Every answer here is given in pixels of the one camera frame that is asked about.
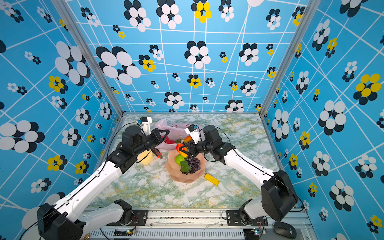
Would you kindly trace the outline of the red yellow mango top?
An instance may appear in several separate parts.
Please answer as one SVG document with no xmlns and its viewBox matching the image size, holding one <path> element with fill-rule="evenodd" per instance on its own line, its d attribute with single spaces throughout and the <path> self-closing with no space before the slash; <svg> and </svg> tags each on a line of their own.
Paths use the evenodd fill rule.
<svg viewBox="0 0 384 240">
<path fill-rule="evenodd" d="M 187 136 L 187 137 L 184 139 L 183 143 L 186 144 L 186 143 L 189 143 L 189 142 L 191 142 L 191 141 L 193 141 L 193 138 L 192 138 L 191 136 Z"/>
</svg>

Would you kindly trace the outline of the red crinkled strawberry fruit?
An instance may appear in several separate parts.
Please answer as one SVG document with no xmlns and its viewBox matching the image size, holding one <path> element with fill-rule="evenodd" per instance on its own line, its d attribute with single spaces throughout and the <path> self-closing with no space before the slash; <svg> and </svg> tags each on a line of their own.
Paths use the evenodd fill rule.
<svg viewBox="0 0 384 240">
<path fill-rule="evenodd" d="M 166 143 L 166 144 L 175 144 L 176 142 L 173 141 L 173 140 L 171 140 L 169 137 L 166 137 L 166 138 L 165 138 L 165 143 Z"/>
</svg>

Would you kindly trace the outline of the orange red mango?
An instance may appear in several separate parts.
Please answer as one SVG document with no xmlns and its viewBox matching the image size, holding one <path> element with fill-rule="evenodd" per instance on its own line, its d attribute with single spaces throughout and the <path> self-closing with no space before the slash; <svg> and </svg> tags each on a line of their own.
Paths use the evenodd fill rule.
<svg viewBox="0 0 384 240">
<path fill-rule="evenodd" d="M 187 150 L 188 151 L 188 148 L 177 149 L 177 147 L 176 147 L 176 150 L 179 153 L 179 150 Z"/>
</svg>

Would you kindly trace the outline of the dark purple grape bunch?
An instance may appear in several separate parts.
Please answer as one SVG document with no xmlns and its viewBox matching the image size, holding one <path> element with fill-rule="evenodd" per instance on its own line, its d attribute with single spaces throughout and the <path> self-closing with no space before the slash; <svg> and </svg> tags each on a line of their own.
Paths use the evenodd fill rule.
<svg viewBox="0 0 384 240">
<path fill-rule="evenodd" d="M 188 165 L 191 167 L 188 171 L 189 174 L 194 174 L 201 169 L 201 161 L 195 157 L 186 157 Z"/>
</svg>

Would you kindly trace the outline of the pink translucent plastic bag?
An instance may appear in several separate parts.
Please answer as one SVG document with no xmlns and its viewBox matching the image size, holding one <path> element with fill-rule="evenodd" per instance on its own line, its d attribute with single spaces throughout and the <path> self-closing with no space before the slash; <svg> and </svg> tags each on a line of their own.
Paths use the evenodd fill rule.
<svg viewBox="0 0 384 240">
<path fill-rule="evenodd" d="M 155 128 L 157 128 L 159 130 L 169 130 L 170 133 L 168 134 L 167 137 L 171 141 L 175 142 L 176 140 L 183 140 L 188 136 L 188 134 L 185 132 L 185 129 L 189 125 L 191 125 L 191 124 L 187 124 L 187 123 L 170 124 L 167 122 L 166 119 L 161 119 L 155 124 Z M 169 143 L 166 143 L 166 141 L 164 141 L 159 146 L 157 146 L 157 149 L 161 153 L 165 153 L 168 151 L 176 150 L 176 146 L 177 146 L 176 143 L 169 144 Z"/>
</svg>

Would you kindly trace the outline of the green crinkled fruit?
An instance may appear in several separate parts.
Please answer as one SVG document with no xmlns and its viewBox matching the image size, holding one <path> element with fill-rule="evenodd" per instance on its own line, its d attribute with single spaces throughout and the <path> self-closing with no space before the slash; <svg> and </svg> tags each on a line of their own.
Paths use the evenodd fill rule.
<svg viewBox="0 0 384 240">
<path fill-rule="evenodd" d="M 182 161 L 185 161 L 185 160 L 186 160 L 186 158 L 183 157 L 182 155 L 177 155 L 177 156 L 175 157 L 175 162 L 176 162 L 176 164 L 178 164 L 179 166 L 181 166 L 181 162 L 182 162 Z"/>
</svg>

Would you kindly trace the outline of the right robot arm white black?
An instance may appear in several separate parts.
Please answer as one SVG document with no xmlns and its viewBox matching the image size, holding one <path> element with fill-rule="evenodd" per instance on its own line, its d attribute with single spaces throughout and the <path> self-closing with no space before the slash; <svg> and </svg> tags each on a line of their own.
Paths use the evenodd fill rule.
<svg viewBox="0 0 384 240">
<path fill-rule="evenodd" d="M 181 151 L 189 157 L 210 154 L 216 161 L 243 174 L 261 190 L 261 200 L 250 199 L 239 209 L 245 225 L 252 225 L 259 217 L 282 221 L 300 200 L 288 174 L 283 170 L 276 172 L 254 163 L 230 142 L 223 141 L 220 131 L 214 125 L 202 129 L 189 125 L 185 132 L 192 139 L 184 143 Z"/>
</svg>

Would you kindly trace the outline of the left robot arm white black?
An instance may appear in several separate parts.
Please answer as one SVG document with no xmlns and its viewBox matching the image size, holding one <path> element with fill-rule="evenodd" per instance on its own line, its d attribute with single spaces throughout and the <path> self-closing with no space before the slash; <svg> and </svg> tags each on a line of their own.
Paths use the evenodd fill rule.
<svg viewBox="0 0 384 240">
<path fill-rule="evenodd" d="M 153 129 L 145 134 L 138 125 L 127 127 L 122 141 L 88 179 L 56 203 L 39 207 L 37 226 L 40 237 L 45 240 L 79 240 L 111 223 L 134 223 L 132 206 L 123 200 L 116 200 L 90 213 L 84 213 L 84 210 L 110 183 L 138 162 L 139 154 L 154 150 L 169 133 L 169 130 Z"/>
</svg>

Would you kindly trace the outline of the green grape leaf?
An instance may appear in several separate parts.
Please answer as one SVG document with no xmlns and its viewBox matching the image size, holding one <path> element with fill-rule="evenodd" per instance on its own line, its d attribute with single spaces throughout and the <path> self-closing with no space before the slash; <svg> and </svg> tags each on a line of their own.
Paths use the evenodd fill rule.
<svg viewBox="0 0 384 240">
<path fill-rule="evenodd" d="M 182 161 L 181 162 L 181 172 L 184 174 L 188 174 L 192 167 L 189 165 L 187 161 Z"/>
</svg>

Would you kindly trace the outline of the yellow round sponge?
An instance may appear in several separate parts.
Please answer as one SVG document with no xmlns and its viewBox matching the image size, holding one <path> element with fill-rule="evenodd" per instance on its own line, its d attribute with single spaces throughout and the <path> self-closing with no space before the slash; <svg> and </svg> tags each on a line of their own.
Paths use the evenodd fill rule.
<svg viewBox="0 0 384 240">
<path fill-rule="evenodd" d="M 151 150 L 149 150 L 139 154 L 137 162 L 139 164 L 147 166 L 153 161 L 153 159 L 154 159 L 154 154 Z"/>
</svg>

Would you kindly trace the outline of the yellow rectangular block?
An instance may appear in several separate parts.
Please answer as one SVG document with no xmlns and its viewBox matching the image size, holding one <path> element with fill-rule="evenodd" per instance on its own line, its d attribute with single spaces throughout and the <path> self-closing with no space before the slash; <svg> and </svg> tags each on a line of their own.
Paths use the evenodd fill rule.
<svg viewBox="0 0 384 240">
<path fill-rule="evenodd" d="M 205 174 L 204 178 L 215 186 L 219 186 L 220 181 L 210 174 Z"/>
</svg>

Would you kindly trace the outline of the black computer mouse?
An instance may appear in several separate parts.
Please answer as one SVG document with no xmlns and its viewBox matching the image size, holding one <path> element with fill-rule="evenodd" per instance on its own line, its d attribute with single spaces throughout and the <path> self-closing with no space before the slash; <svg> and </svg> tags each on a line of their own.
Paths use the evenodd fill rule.
<svg viewBox="0 0 384 240">
<path fill-rule="evenodd" d="M 274 232 L 277 234 L 277 235 L 280 235 L 284 238 L 287 238 L 287 239 L 290 239 L 290 240 L 294 240 L 297 238 L 297 231 L 296 229 L 288 224 L 288 223 L 284 223 L 284 222 L 275 222 L 274 225 L 273 225 L 273 229 L 274 229 Z"/>
</svg>

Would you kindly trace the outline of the aluminium front rail frame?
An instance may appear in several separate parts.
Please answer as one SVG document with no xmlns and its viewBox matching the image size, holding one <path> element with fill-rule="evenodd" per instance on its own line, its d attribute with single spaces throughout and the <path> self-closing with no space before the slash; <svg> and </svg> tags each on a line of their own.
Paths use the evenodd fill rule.
<svg viewBox="0 0 384 240">
<path fill-rule="evenodd" d="M 267 227 L 229 227 L 226 211 L 220 209 L 147 209 L 143 227 L 109 223 L 87 230 L 83 240 L 283 240 L 274 232 L 269 217 Z"/>
</svg>

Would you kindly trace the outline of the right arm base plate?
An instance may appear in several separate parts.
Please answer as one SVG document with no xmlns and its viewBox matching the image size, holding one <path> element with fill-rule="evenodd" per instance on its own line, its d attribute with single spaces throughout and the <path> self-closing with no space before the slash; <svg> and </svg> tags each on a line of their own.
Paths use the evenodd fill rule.
<svg viewBox="0 0 384 240">
<path fill-rule="evenodd" d="M 250 220 L 249 222 L 245 222 L 241 218 L 241 214 L 239 210 L 227 210 L 226 211 L 226 220 L 227 225 L 229 227 L 267 227 L 268 220 L 266 217 L 258 217 L 254 220 Z"/>
</svg>

